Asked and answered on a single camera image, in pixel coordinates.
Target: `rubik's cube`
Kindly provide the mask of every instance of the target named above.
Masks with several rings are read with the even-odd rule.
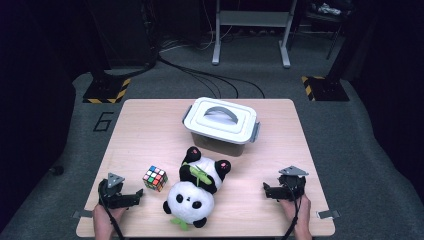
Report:
[[[160,192],[168,181],[168,176],[164,170],[152,165],[144,175],[143,181],[146,187]]]

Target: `human hand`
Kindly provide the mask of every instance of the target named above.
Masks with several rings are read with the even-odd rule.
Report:
[[[283,207],[284,214],[289,221],[292,221],[296,215],[296,208],[293,201],[285,199],[279,200]],[[299,207],[299,213],[297,215],[297,224],[294,227],[294,236],[296,240],[311,240],[312,235],[309,232],[309,219],[311,218],[311,201],[303,194],[302,197],[296,200],[297,206]]]
[[[119,224],[127,208],[109,209],[109,212]],[[97,204],[93,209],[94,236],[96,240],[109,240],[114,232],[109,215],[102,205]]]

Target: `panda eye patch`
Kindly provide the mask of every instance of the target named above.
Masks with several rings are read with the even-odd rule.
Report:
[[[177,197],[175,198],[175,200],[177,200],[178,203],[182,203],[184,198],[181,194],[178,194]]]
[[[192,206],[193,206],[194,209],[199,209],[199,208],[202,207],[202,203],[199,202],[199,201],[196,201],[196,202],[193,203]]]

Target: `box handle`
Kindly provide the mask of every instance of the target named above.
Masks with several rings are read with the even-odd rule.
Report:
[[[225,107],[211,107],[208,110],[206,110],[204,116],[206,116],[206,115],[212,115],[212,112],[222,112],[222,113],[225,113],[227,116],[229,116],[231,118],[231,120],[234,123],[236,123],[236,124],[238,123],[237,116],[233,112],[231,112],[230,110],[228,110]]]
[[[188,109],[187,109],[186,113],[184,114],[184,116],[183,116],[183,120],[182,120],[183,124],[184,124],[185,118],[187,117],[187,115],[188,115],[188,113],[190,112],[190,110],[191,110],[191,108],[192,108],[192,107],[193,107],[193,106],[192,106],[192,105],[190,105],[190,106],[188,107]]]
[[[259,129],[261,128],[261,123],[257,122],[255,123],[255,126],[253,127],[252,130],[252,136],[250,137],[250,142],[255,142],[256,139],[258,139],[258,135],[259,135]]]

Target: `table leg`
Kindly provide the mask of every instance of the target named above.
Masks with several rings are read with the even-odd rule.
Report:
[[[221,19],[220,19],[220,0],[216,0],[216,30],[215,30],[215,48],[213,50],[212,65],[219,64],[219,55],[221,54]]]
[[[291,7],[290,7],[290,12],[287,16],[287,22],[286,22],[286,26],[285,26],[285,30],[284,30],[284,36],[283,36],[283,40],[280,40],[278,43],[280,45],[280,52],[281,52],[281,59],[283,61],[283,67],[284,68],[290,68],[290,60],[289,60],[289,54],[287,52],[287,39],[289,38],[289,34],[290,34],[290,28],[291,28],[291,24],[293,22],[293,16],[294,16],[294,10],[296,8],[296,4],[297,4],[297,0],[293,0]]]

